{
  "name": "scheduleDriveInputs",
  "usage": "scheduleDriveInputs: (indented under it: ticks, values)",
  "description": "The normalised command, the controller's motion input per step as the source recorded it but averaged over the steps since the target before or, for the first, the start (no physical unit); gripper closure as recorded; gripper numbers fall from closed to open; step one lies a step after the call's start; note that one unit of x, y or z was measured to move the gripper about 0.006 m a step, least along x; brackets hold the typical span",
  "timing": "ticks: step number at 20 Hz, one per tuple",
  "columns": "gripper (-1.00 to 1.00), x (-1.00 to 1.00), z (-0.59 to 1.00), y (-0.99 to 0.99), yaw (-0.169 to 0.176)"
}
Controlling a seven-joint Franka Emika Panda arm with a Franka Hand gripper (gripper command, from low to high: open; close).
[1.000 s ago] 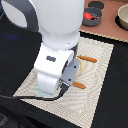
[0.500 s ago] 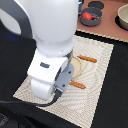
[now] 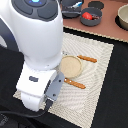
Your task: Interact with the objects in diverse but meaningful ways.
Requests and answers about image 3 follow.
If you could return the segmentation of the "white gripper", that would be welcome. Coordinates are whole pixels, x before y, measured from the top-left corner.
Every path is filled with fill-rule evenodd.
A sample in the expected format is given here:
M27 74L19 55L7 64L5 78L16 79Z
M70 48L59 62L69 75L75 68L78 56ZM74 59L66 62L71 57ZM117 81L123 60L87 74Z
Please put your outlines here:
M32 111L38 111L46 100L57 100L64 79L62 72L36 71L24 63L16 89L21 92L24 106Z

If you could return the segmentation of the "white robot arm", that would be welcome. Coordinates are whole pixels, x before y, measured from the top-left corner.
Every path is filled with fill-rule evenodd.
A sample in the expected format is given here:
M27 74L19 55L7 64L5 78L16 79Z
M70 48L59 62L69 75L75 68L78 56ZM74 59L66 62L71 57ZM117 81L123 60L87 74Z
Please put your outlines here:
M60 73L63 18L58 0L0 0L0 36L4 48L24 55L16 89L24 106L38 111L46 86Z

